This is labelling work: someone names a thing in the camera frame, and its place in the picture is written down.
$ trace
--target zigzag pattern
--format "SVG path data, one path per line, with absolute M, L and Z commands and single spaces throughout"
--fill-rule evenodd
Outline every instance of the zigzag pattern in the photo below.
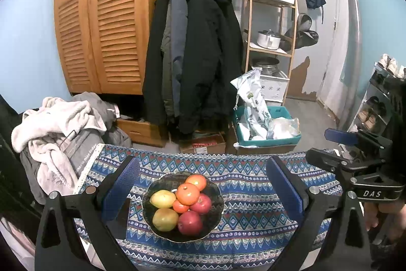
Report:
M 229 270 L 238 266 L 271 265 L 298 224 L 290 220 L 266 176 L 269 155 L 167 154 L 105 145 L 87 174 L 81 192 L 98 186 L 129 155 L 140 162 L 139 176 L 128 194 L 131 199 L 126 240 L 117 240 L 136 265 L 191 270 Z M 305 161 L 305 153 L 280 155 L 287 168 L 307 186 L 318 185 L 326 194 L 340 194 L 334 175 Z M 157 237 L 144 221 L 142 198 L 149 185 L 168 172 L 201 173 L 218 184 L 225 208 L 219 225 L 203 240 L 172 243 Z M 89 241 L 80 219 L 79 235 Z M 330 220 L 324 220 L 313 244 L 323 242 Z

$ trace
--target light blue wall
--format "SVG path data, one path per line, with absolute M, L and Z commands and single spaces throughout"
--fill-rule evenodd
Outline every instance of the light blue wall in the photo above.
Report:
M 358 95 L 365 93 L 374 62 L 383 53 L 406 66 L 406 0 L 359 0 L 362 20 L 362 68 Z
M 70 100 L 56 46 L 54 0 L 0 0 L 0 94 L 17 112 Z

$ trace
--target wardrobe door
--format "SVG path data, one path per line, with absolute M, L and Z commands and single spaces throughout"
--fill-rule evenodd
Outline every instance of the wardrobe door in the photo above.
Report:
M 151 1 L 155 0 L 89 0 L 102 92 L 142 94 Z
M 88 0 L 54 0 L 55 32 L 70 92 L 101 92 L 93 58 Z

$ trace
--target bowl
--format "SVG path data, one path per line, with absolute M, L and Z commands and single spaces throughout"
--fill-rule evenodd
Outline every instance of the bowl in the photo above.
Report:
M 155 212 L 158 210 L 149 200 L 151 196 L 159 190 L 168 190 L 175 193 L 180 184 L 183 184 L 187 177 L 193 175 L 189 171 L 180 171 L 177 173 L 168 173 L 163 175 L 160 179 L 154 181 L 149 187 L 143 198 L 143 216 L 144 220 L 150 226 L 152 232 L 161 237 L 168 239 L 174 243 L 187 243 L 206 237 L 219 223 L 221 215 L 224 210 L 224 200 L 221 196 L 218 186 L 209 181 L 207 178 L 207 185 L 202 190 L 202 193 L 206 194 L 212 200 L 212 207 L 206 215 L 201 215 L 203 222 L 203 229 L 197 236 L 185 236 L 180 233 L 177 226 L 169 232 L 158 231 L 152 223 L 152 218 Z

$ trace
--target metal screw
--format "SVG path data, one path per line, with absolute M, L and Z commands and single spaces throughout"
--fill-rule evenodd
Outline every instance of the metal screw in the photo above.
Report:
M 86 188 L 86 194 L 93 194 L 94 192 L 96 192 L 96 188 L 94 186 L 89 186 L 88 188 Z
M 310 193 L 313 193 L 313 194 L 319 194 L 320 193 L 320 189 L 319 189 L 318 186 L 310 186 L 309 191 L 310 191 Z
M 355 199 L 357 197 L 357 195 L 355 194 L 354 191 L 348 191 L 347 195 L 350 199 Z
M 52 191 L 52 192 L 49 194 L 49 197 L 50 197 L 51 199 L 55 199 L 57 196 L 58 196 L 58 191 Z

